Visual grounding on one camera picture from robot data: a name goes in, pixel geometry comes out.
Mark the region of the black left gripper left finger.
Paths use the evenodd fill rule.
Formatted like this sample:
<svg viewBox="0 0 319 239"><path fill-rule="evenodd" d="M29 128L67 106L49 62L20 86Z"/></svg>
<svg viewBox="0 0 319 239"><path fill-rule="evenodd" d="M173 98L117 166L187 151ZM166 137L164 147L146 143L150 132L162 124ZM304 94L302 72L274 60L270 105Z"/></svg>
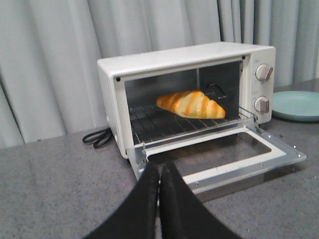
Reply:
<svg viewBox="0 0 319 239"><path fill-rule="evenodd" d="M122 204L87 239L154 239L158 206L159 170L148 163Z"/></svg>

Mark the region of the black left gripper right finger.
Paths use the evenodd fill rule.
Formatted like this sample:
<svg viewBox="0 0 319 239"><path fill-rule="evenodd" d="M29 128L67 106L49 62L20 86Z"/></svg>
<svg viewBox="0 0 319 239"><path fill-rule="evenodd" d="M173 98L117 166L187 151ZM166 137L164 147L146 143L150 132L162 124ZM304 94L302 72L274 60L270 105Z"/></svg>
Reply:
<svg viewBox="0 0 319 239"><path fill-rule="evenodd" d="M162 168L159 214L163 239L240 238L207 210L172 162Z"/></svg>

